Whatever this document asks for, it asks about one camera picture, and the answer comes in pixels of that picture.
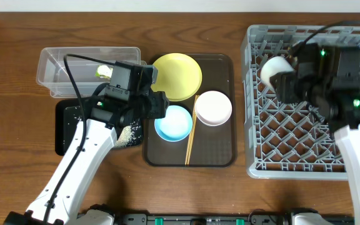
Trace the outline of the rice leftovers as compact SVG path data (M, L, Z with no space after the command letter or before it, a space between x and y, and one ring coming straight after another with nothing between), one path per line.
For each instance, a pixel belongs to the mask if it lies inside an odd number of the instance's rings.
M57 138L62 151L66 151L73 139L76 132L77 124L81 120L81 111L79 106L65 107L60 113L62 118L61 124L56 126ZM133 122L131 125L126 126L115 144L115 148L126 148L131 146L138 146L143 140L143 128L140 120Z

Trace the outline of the pale green cup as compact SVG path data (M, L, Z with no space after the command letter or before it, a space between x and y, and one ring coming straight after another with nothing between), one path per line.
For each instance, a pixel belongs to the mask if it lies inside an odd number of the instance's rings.
M292 72L293 67L281 56L275 56L268 60L261 69L260 78L261 81L271 90L274 90L274 86L270 83L270 78L277 73Z

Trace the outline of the light blue bowl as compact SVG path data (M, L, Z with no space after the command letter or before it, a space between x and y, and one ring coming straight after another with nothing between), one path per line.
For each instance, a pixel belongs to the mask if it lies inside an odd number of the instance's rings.
M192 128L192 117L187 109L181 106L169 106L166 116L154 120L158 136L169 142L178 142L186 138Z

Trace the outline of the food wrapper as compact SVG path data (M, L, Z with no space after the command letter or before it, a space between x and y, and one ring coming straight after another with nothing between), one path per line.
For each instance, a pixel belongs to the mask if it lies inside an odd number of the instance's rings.
M107 65L100 65L97 67L95 76L98 78L111 79L113 75L113 68Z

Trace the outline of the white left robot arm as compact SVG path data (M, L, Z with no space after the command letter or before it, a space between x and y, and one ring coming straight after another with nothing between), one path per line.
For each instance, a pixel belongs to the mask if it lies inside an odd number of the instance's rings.
M59 166L25 213L11 211L5 224L114 224L114 214L103 209L79 215L89 185L122 129L143 119L164 118L169 101L164 92L151 89L158 76L153 65L101 65L109 82L90 97L78 97L81 120Z

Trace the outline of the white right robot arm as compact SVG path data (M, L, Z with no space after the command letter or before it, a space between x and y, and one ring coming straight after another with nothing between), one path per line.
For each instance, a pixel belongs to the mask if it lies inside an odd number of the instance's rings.
M261 69L261 79L284 104L306 102L329 125L342 154L360 224L360 48L345 44L301 46L296 67L276 56Z

